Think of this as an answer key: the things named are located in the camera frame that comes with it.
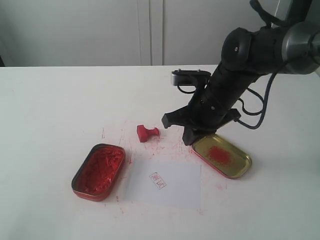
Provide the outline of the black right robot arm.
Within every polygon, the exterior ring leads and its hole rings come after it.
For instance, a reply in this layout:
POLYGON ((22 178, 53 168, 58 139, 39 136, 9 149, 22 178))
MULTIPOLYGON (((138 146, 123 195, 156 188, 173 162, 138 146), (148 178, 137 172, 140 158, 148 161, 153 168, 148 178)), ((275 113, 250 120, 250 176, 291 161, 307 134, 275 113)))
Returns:
POLYGON ((262 27, 256 32, 237 28, 226 37, 214 72, 172 72, 172 84, 178 89, 195 89, 186 106, 163 115, 162 124, 182 126, 182 140, 190 146, 231 121, 240 122, 234 104, 260 77, 268 75, 273 81, 277 74, 307 75, 319 66, 320 28, 315 23, 262 27))

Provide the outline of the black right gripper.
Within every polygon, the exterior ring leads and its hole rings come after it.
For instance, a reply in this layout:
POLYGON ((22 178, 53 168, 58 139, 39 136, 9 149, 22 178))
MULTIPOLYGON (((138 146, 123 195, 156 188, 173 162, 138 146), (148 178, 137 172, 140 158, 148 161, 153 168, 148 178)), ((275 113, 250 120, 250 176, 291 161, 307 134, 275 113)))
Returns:
POLYGON ((231 108, 249 85, 250 72, 232 71, 219 64, 208 83, 196 87, 188 106, 163 115, 163 127, 184 127, 182 141, 191 146, 235 118, 231 108))

